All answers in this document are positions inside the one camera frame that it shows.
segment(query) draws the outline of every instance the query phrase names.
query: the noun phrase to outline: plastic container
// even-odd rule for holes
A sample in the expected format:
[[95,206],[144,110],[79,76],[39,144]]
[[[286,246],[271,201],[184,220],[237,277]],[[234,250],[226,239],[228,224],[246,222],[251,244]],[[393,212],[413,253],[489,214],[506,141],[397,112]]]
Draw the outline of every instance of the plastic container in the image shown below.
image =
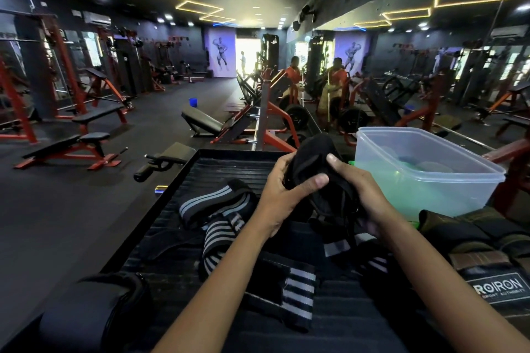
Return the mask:
[[422,129],[362,127],[355,166],[372,173],[410,222],[422,209],[457,216],[481,209],[506,170]]

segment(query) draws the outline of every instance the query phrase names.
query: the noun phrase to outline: wall mural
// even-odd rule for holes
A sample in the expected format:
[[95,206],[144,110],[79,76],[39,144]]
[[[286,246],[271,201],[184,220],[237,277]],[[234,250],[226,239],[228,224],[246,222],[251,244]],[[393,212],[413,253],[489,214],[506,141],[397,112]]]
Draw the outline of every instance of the wall mural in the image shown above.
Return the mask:
[[209,69],[214,77],[236,76],[235,28],[212,27],[206,31],[205,48],[210,54]]
[[370,38],[361,31],[337,31],[335,33],[335,57],[350,75],[361,72],[362,61],[370,49]]

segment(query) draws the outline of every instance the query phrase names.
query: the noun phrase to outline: bright doorway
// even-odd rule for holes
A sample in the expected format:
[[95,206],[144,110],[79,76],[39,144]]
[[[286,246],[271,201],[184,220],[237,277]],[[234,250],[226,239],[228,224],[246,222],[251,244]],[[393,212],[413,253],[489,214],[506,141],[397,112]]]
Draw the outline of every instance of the bright doorway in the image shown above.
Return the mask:
[[[256,53],[261,53],[261,40],[260,39],[250,39],[250,38],[236,38],[235,39],[235,50],[236,50],[236,60],[237,60],[237,72],[243,77],[249,75],[254,71],[256,60]],[[245,69],[242,67],[242,57],[244,53],[245,56]]]

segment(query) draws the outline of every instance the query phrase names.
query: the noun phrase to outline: hand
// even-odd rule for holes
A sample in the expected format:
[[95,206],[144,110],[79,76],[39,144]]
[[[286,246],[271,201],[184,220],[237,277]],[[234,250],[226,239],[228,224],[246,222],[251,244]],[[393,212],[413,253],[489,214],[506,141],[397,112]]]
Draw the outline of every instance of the hand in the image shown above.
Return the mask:
[[294,189],[287,190],[283,186],[283,177],[295,154],[296,152],[293,152],[282,156],[276,162],[267,178],[258,207],[248,223],[261,226],[267,237],[273,237],[278,232],[283,221],[302,199],[318,191],[329,182],[328,175],[321,173],[311,177]]
[[[388,202],[370,172],[341,162],[332,154],[328,155],[327,160],[339,175],[348,180],[357,189],[362,206],[378,227],[384,225],[387,221],[401,218],[397,210]],[[368,231],[376,233],[375,229],[370,229],[369,226]]]

